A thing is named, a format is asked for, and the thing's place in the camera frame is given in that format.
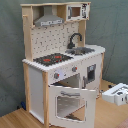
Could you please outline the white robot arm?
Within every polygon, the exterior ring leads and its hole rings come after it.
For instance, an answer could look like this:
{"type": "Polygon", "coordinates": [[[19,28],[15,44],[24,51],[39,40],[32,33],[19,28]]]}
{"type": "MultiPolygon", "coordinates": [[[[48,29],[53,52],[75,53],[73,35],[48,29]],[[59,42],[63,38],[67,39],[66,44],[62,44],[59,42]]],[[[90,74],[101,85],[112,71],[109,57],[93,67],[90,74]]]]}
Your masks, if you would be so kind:
{"type": "Polygon", "coordinates": [[[102,99],[117,106],[128,104],[128,85],[119,83],[102,93],[102,99]]]}

